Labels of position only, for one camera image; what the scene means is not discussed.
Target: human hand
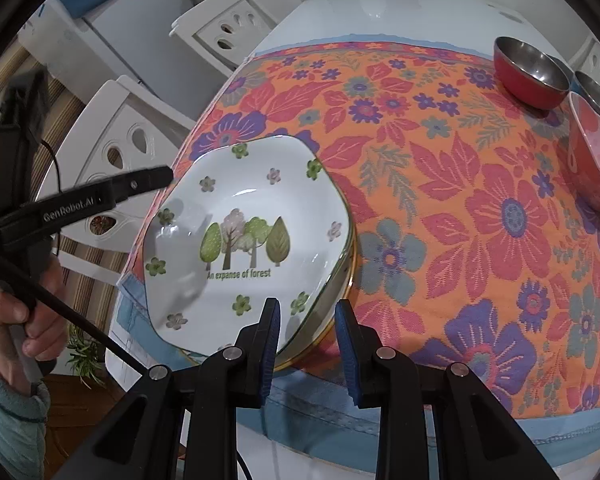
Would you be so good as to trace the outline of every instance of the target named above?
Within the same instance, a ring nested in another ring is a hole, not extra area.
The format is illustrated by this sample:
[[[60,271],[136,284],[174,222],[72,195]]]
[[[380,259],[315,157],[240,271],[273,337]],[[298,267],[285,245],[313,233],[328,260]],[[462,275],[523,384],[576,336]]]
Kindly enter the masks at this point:
[[[55,256],[51,256],[40,283],[46,290],[63,299],[62,269]],[[16,391],[28,396],[30,384],[8,330],[8,325],[21,323],[25,324],[27,336],[22,344],[22,351],[38,361],[58,357],[66,346],[68,331],[66,320],[45,304],[38,302],[35,309],[29,312],[20,300],[7,292],[0,292],[0,375]]]

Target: stack of plates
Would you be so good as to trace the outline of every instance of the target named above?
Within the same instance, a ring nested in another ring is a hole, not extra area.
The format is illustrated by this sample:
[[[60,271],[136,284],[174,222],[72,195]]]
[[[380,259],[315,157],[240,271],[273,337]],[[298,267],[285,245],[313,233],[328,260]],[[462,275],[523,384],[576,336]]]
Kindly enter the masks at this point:
[[[349,208],[315,155],[291,136],[201,156],[144,237],[148,313],[166,342],[199,358],[280,301],[276,367],[327,332],[356,258]]]

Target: silver bolt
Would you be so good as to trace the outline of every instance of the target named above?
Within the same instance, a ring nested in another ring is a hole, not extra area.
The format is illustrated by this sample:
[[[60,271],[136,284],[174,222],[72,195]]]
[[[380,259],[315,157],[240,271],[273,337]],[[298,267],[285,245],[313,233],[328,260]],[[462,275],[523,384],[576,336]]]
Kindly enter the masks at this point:
[[[381,346],[376,350],[376,355],[381,359],[393,359],[395,357],[395,350],[389,346]]]
[[[466,377],[469,375],[469,367],[464,363],[453,363],[451,373],[458,377]]]
[[[149,378],[159,381],[167,376],[167,367],[162,365],[154,366],[149,370]]]
[[[229,348],[225,348],[222,351],[222,357],[224,357],[227,361],[235,361],[241,355],[242,350],[240,350],[237,346],[229,346]]]

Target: leaf-shaped tree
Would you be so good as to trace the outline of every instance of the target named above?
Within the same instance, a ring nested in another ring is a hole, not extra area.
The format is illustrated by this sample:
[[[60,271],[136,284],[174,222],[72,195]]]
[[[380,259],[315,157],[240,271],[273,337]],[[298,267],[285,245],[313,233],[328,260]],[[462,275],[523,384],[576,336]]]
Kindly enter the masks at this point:
[[[222,248],[222,236],[218,222],[213,222],[205,232],[200,245],[200,259],[206,263],[206,270],[211,270],[211,262],[215,261],[220,255]]]
[[[238,248],[251,255],[250,269],[255,269],[257,265],[256,250],[262,247],[267,241],[271,232],[271,226],[266,220],[254,216],[244,225],[244,234],[238,240]]]
[[[220,225],[222,233],[222,252],[224,253],[224,262],[222,270],[231,269],[231,253],[237,247],[238,238],[244,233],[244,215],[239,209],[232,211],[224,217],[224,221]]]
[[[289,233],[286,230],[282,216],[279,216],[267,237],[267,256],[276,264],[276,267],[279,267],[280,262],[283,262],[289,256],[290,247]]]

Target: teal sleeve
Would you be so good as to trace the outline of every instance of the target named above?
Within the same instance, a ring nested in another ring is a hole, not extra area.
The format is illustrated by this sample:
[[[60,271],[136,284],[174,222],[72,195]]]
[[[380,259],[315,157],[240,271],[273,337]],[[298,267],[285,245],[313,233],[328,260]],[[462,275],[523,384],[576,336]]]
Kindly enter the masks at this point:
[[[15,480],[42,480],[45,459],[45,423],[50,397],[38,384],[25,397],[0,377],[0,463]]]

